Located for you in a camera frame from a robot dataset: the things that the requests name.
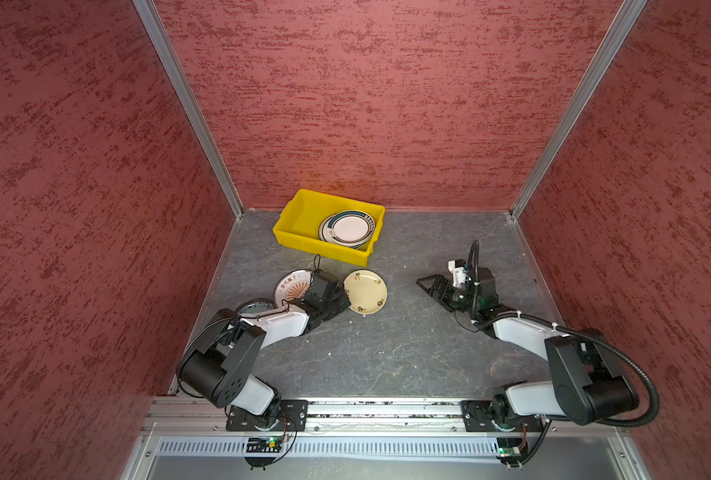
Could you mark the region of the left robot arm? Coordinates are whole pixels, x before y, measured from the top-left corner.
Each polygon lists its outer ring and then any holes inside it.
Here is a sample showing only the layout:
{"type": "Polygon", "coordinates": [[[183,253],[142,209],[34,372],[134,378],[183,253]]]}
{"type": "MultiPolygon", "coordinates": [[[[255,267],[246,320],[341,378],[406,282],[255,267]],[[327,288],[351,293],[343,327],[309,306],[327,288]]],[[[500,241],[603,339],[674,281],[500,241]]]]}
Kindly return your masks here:
{"type": "Polygon", "coordinates": [[[186,348],[177,384],[217,408],[243,411],[253,428],[270,431],[283,415],[282,394],[253,374],[261,350],[306,335],[349,308],[344,282],[318,269],[303,297],[284,300],[278,308],[247,314],[220,310],[186,348]]]}

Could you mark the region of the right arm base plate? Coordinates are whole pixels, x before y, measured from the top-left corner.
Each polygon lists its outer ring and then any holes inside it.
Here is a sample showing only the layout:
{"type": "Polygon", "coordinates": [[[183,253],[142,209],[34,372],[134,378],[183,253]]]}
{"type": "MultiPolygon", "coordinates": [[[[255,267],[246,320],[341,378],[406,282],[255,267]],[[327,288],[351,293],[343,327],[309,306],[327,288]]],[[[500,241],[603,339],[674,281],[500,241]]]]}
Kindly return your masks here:
{"type": "Polygon", "coordinates": [[[463,400],[461,418],[469,433],[539,433],[543,421],[539,416],[519,416],[501,397],[492,400],[463,400]]]}

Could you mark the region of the cream plate small motifs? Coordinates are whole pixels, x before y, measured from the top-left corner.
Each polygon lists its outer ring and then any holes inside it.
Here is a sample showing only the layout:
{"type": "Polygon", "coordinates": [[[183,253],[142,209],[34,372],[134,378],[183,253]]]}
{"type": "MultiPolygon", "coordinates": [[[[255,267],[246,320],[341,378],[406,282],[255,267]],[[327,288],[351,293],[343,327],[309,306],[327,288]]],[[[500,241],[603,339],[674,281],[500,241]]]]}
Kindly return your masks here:
{"type": "Polygon", "coordinates": [[[387,283],[371,270],[357,270],[344,281],[350,309],[359,315],[371,315],[383,309],[387,303],[387,283]]]}

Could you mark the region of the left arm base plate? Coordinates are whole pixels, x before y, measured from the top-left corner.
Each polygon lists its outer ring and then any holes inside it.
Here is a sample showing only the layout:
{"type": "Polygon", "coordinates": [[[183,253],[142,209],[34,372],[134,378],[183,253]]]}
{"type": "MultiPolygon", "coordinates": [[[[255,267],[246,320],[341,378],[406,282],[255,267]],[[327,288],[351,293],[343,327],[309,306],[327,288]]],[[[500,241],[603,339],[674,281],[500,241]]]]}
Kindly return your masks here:
{"type": "Polygon", "coordinates": [[[228,410],[227,432],[302,432],[306,428],[310,402],[301,399],[273,401],[262,415],[232,405],[228,410]]]}

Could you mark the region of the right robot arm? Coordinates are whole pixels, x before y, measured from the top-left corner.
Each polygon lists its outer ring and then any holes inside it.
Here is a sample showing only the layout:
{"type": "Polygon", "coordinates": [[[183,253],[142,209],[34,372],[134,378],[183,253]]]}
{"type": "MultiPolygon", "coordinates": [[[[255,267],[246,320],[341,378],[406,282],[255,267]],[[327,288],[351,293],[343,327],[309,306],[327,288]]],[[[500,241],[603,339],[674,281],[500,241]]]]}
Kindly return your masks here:
{"type": "Polygon", "coordinates": [[[485,418],[501,430],[529,416],[559,418],[577,425],[606,422],[639,407],[639,394],[625,373],[623,358],[601,345],[603,335],[573,333],[499,301],[495,277],[480,267],[471,274],[451,262],[451,277],[417,280],[417,286],[451,314],[469,317],[469,330],[513,344],[547,362],[549,380],[505,386],[489,402],[485,418]]]}

